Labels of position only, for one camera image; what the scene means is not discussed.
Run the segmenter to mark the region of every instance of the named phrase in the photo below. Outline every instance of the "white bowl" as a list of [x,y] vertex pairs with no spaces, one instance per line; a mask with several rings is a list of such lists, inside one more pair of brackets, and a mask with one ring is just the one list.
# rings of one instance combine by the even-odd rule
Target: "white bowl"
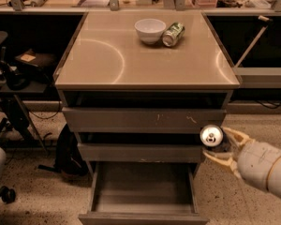
[[166,24],[158,19],[142,19],[134,25],[140,40],[146,44],[156,43],[166,29]]

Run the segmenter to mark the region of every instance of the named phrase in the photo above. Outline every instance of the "caster wheel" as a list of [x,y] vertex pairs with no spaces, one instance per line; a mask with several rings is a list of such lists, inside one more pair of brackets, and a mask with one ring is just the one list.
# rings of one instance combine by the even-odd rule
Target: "caster wheel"
[[16,192],[14,189],[6,189],[4,194],[2,195],[2,201],[4,203],[13,203],[16,200]]

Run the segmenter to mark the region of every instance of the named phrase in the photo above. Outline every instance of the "soda can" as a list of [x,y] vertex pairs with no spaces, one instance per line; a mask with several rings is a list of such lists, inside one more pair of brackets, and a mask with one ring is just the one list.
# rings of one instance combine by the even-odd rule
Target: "soda can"
[[167,47],[173,47],[183,36],[185,27],[180,22],[173,23],[162,35],[162,42]]
[[200,140],[205,146],[214,148],[223,142],[224,134],[220,127],[216,125],[208,125],[200,132]]

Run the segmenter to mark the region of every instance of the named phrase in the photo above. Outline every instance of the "bag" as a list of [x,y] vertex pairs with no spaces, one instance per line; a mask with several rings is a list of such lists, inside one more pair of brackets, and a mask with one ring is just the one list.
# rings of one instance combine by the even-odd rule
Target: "bag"
[[65,125],[57,139],[54,167],[67,179],[88,173],[86,162],[82,160],[77,144],[74,133],[69,130],[68,125]]

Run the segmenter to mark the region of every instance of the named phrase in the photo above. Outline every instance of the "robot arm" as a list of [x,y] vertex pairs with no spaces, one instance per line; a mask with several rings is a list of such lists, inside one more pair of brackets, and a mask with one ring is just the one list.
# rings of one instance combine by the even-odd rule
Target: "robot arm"
[[222,129],[229,142],[229,151],[204,149],[203,154],[249,186],[281,199],[281,150],[266,142],[258,142],[241,131],[228,127]]

